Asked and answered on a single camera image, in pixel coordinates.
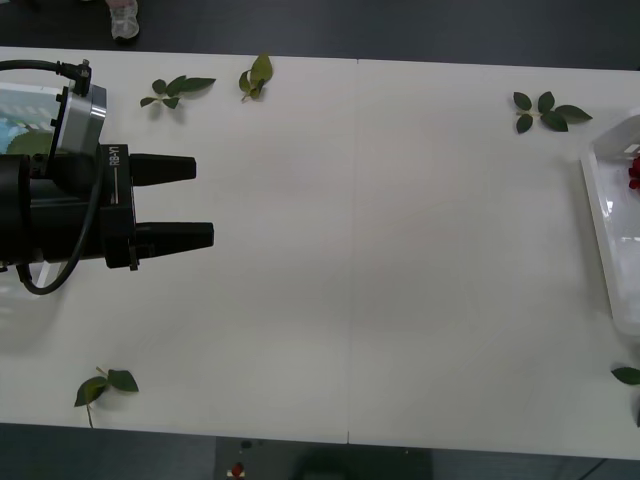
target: white tray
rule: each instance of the white tray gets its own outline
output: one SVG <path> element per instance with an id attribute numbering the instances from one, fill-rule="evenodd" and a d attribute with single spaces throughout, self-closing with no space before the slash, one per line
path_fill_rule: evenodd
<path id="1" fill-rule="evenodd" d="M 616 327 L 640 335 L 640 190 L 629 168 L 640 156 L 640 108 L 594 140 L 581 156 Z"/>

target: leaf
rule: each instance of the leaf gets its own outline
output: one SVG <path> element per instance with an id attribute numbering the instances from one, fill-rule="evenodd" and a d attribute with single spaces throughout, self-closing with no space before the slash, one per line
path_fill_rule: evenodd
<path id="1" fill-rule="evenodd" d="M 640 370 L 631 367 L 621 367 L 612 370 L 613 376 L 626 385 L 640 385 Z"/>
<path id="2" fill-rule="evenodd" d="M 583 123 L 593 118 L 581 108 L 573 105 L 560 105 L 555 111 L 562 115 L 567 123 Z"/>
<path id="3" fill-rule="evenodd" d="M 109 370 L 109 384 L 123 392 L 139 392 L 138 384 L 129 370 Z"/>
<path id="4" fill-rule="evenodd" d="M 531 125 L 533 125 L 533 117 L 525 113 L 516 122 L 516 130 L 518 133 L 524 133 L 531 128 Z"/>
<path id="5" fill-rule="evenodd" d="M 178 102 L 179 101 L 180 101 L 180 97 L 173 97 L 173 98 L 165 98 L 165 99 L 163 99 L 162 103 L 164 103 L 171 110 L 175 110 L 175 108 L 178 106 Z"/>
<path id="6" fill-rule="evenodd" d="M 146 107 L 147 105 L 151 105 L 153 102 L 155 102 L 157 100 L 157 98 L 153 98 L 153 97 L 144 97 L 142 100 L 140 100 L 140 106 L 141 107 Z"/>
<path id="7" fill-rule="evenodd" d="M 567 121 L 562 115 L 556 112 L 547 112 L 540 117 L 547 126 L 556 132 L 568 132 Z"/>
<path id="8" fill-rule="evenodd" d="M 520 110 L 528 112 L 531 110 L 531 99 L 524 93 L 513 92 L 513 101 Z"/>
<path id="9" fill-rule="evenodd" d="M 107 379 L 104 377 L 92 377 L 78 388 L 74 407 L 89 405 L 104 393 L 107 388 Z"/>
<path id="10" fill-rule="evenodd" d="M 158 95 L 162 95 L 164 92 L 167 91 L 167 82 L 165 82 L 164 80 L 158 79 L 151 84 L 151 88 L 153 88 L 153 91 L 156 92 Z"/>
<path id="11" fill-rule="evenodd" d="M 260 94 L 262 93 L 262 87 L 264 87 L 264 79 L 258 82 L 258 85 L 255 88 L 251 89 L 250 95 L 253 100 L 258 100 L 260 98 Z"/>
<path id="12" fill-rule="evenodd" d="M 240 81 L 238 82 L 238 85 L 240 85 L 240 90 L 242 90 L 244 93 L 249 93 L 251 91 L 251 84 L 249 83 L 249 79 L 247 78 L 247 75 L 250 71 L 251 70 L 247 70 L 242 75 L 240 75 Z"/>
<path id="13" fill-rule="evenodd" d="M 52 141 L 52 133 L 39 131 L 25 132 L 11 141 L 9 147 L 7 147 L 7 155 L 48 154 Z"/>
<path id="14" fill-rule="evenodd" d="M 193 93 L 213 85 L 215 78 L 187 78 L 180 86 L 180 93 Z"/>
<path id="15" fill-rule="evenodd" d="M 269 55 L 266 53 L 262 53 L 258 55 L 256 61 L 253 62 L 253 66 L 251 67 L 251 85 L 257 86 L 260 80 L 264 80 L 264 83 L 267 83 L 273 77 L 273 66 L 271 65 L 271 60 L 269 59 Z"/>
<path id="16" fill-rule="evenodd" d="M 186 79 L 187 79 L 186 75 L 180 75 L 178 78 L 175 78 L 174 80 L 171 81 L 171 83 L 169 83 L 169 85 L 167 85 L 167 89 L 165 93 L 170 97 L 175 97 L 176 95 L 179 95 L 182 88 L 182 83 Z"/>
<path id="17" fill-rule="evenodd" d="M 553 94 L 551 92 L 543 93 L 538 99 L 538 111 L 543 114 L 547 113 L 551 111 L 555 103 L 556 99 L 553 98 Z"/>

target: black cable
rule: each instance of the black cable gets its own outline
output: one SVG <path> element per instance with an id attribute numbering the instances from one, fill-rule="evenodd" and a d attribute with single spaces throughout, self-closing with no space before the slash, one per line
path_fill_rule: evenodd
<path id="1" fill-rule="evenodd" d="M 54 72 L 56 75 L 73 80 L 75 86 L 73 92 L 86 96 L 91 85 L 91 69 L 89 63 L 72 65 L 62 62 L 45 62 L 44 60 L 5 60 L 0 62 L 0 71 L 5 70 L 44 70 Z"/>
<path id="2" fill-rule="evenodd" d="M 587 473 L 581 476 L 578 480 L 585 480 L 585 478 L 589 477 L 593 472 L 599 469 L 602 466 L 602 464 L 607 460 L 608 458 L 603 458 L 602 460 L 600 460 L 598 463 L 595 464 L 595 466 L 591 470 L 589 470 Z"/>
<path id="3" fill-rule="evenodd" d="M 42 60 L 6 60 L 0 62 L 0 70 L 46 70 L 60 74 L 60 62 L 45 62 Z"/>
<path id="4" fill-rule="evenodd" d="M 73 252 L 69 257 L 67 264 L 58 274 L 56 279 L 46 287 L 38 287 L 33 283 L 31 278 L 31 269 L 29 268 L 29 264 L 16 266 L 20 281 L 24 284 L 25 288 L 34 295 L 47 295 L 60 288 L 62 284 L 67 281 L 82 257 L 82 253 L 84 252 L 84 248 L 89 238 L 89 230 L 91 229 L 91 225 L 93 224 L 93 220 L 95 219 L 98 211 L 100 193 L 102 191 L 104 168 L 102 165 L 102 156 L 100 154 L 96 155 L 96 168 L 98 169 L 96 172 L 96 179 L 91 189 L 91 197 L 89 199 L 89 205 L 87 206 L 87 213 L 84 216 L 84 222 L 82 223 L 82 229 L 80 230 L 80 236 L 78 237 L 76 246 L 73 248 Z"/>

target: white shoe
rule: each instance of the white shoe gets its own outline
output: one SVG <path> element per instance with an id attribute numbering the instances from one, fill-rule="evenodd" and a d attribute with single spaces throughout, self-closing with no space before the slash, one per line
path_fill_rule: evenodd
<path id="1" fill-rule="evenodd" d="M 132 0 L 126 7 L 111 8 L 111 36 L 114 40 L 131 40 L 140 33 L 138 2 Z"/>

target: red berry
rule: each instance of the red berry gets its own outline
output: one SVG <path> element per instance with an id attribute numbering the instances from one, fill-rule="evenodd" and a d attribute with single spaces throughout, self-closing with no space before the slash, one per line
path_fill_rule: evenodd
<path id="1" fill-rule="evenodd" d="M 231 475 L 233 475 L 235 478 L 239 478 L 240 475 L 242 475 L 242 472 L 244 472 L 244 465 L 242 465 L 240 462 L 236 463 L 231 469 Z"/>

